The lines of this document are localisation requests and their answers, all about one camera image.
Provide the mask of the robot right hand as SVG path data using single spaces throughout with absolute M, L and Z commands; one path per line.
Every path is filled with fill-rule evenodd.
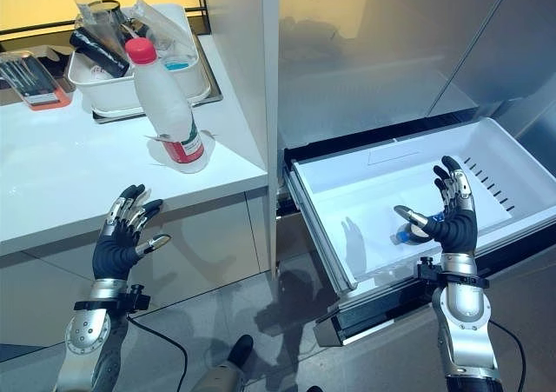
M 456 160 L 443 156 L 441 161 L 441 166 L 434 166 L 434 184 L 440 192 L 443 210 L 424 216 L 407 206 L 394 206 L 394 212 L 407 221 L 397 237 L 401 242 L 414 244 L 435 241 L 445 253 L 472 255 L 478 238 L 472 189 Z

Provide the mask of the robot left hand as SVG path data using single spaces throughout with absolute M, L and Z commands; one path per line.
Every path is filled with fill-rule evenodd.
M 145 186 L 132 184 L 112 203 L 101 227 L 92 257 L 96 280 L 127 280 L 130 270 L 146 255 L 171 240 L 168 234 L 157 234 L 141 242 L 146 224 L 162 209 L 163 200 L 140 204 Z

